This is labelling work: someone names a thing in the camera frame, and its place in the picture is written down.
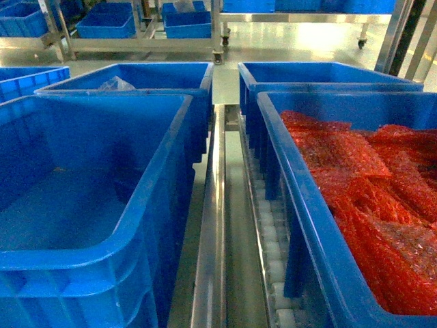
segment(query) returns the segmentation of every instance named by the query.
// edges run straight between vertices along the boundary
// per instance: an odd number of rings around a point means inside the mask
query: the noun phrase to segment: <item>factory floor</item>
[[[400,77],[405,75],[423,28],[418,26]],[[360,51],[357,37],[361,25],[231,23],[225,63],[214,70],[213,102],[236,104],[239,101],[238,62],[250,61],[335,61],[373,69],[385,35],[386,26],[370,26],[368,42]],[[210,61],[210,53],[79,53],[78,60],[64,63],[72,76],[119,62]],[[59,66],[53,49],[0,51],[0,66]],[[437,66],[433,65],[425,91],[437,92]],[[189,327],[193,282],[197,261],[205,155],[196,164],[191,214],[173,298],[169,327]],[[227,160],[227,308],[229,327],[266,327],[257,248],[243,183],[243,161],[238,132],[226,133]]]

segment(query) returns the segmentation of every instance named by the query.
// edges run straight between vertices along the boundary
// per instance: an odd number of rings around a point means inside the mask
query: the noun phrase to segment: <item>blue storage bin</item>
[[[274,12],[275,0],[224,0],[224,12],[269,13]]]
[[[205,12],[205,3],[203,1],[193,1],[194,9],[196,9],[196,12]],[[163,18],[163,21],[165,21],[165,17],[168,14],[177,14],[176,8],[172,2],[163,3],[163,6],[161,7],[161,16]]]
[[[321,0],[276,0],[275,9],[279,12],[316,12],[320,10]]]
[[[168,39],[209,39],[211,38],[211,13],[168,14],[164,20],[164,29]]]
[[[212,70],[211,63],[147,63],[116,64],[100,70],[56,83],[36,90],[37,94],[105,95],[105,94],[189,94],[194,97],[193,111],[197,118],[195,139],[200,147],[196,161],[201,161],[201,153],[206,152],[208,122],[212,111]],[[119,77],[130,83],[136,90],[100,91],[99,87]]]
[[[305,327],[437,327],[435,316],[400,316],[376,302],[280,113],[351,122],[375,131],[383,124],[437,128],[437,94],[268,92],[258,95],[262,123],[259,166],[266,198],[282,200],[290,226],[285,296],[301,297]]]
[[[396,0],[322,0],[324,12],[345,14],[392,14]]]
[[[87,39],[126,39],[136,33],[130,3],[99,3],[76,28]]]
[[[69,67],[0,68],[0,103],[70,78]]]
[[[166,327],[195,172],[191,96],[0,106],[0,327]]]
[[[36,3],[17,3],[0,10],[0,36],[38,38],[48,32],[40,6]]]
[[[239,63],[238,69],[240,104],[251,147],[258,142],[253,129],[262,120],[256,101],[258,92],[423,91],[422,84],[339,63],[253,62]]]

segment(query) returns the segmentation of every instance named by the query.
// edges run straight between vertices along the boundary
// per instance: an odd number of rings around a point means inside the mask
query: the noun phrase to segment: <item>crate bottom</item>
[[[124,208],[107,170],[54,169],[0,212],[0,249],[91,247],[112,233]]]

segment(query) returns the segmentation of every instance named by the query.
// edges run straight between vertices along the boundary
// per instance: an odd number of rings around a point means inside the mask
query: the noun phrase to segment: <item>clear plastic bag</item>
[[[195,12],[193,2],[191,0],[177,0],[173,3],[176,8],[176,12],[181,14],[183,12]]]
[[[115,75],[112,79],[103,83],[98,89],[99,91],[110,91],[110,90],[130,91],[130,90],[135,90],[135,87],[132,84],[126,82],[125,80]]]

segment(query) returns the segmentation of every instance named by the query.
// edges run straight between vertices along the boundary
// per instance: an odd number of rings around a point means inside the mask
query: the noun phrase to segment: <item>caster wheel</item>
[[[360,50],[363,50],[363,48],[364,48],[366,42],[367,42],[367,40],[359,40],[359,41],[358,41],[358,48],[359,48]]]
[[[223,36],[222,45],[229,46],[229,36]]]
[[[221,57],[220,53],[215,53],[214,54],[214,63],[216,65],[221,65],[223,63],[223,58]]]

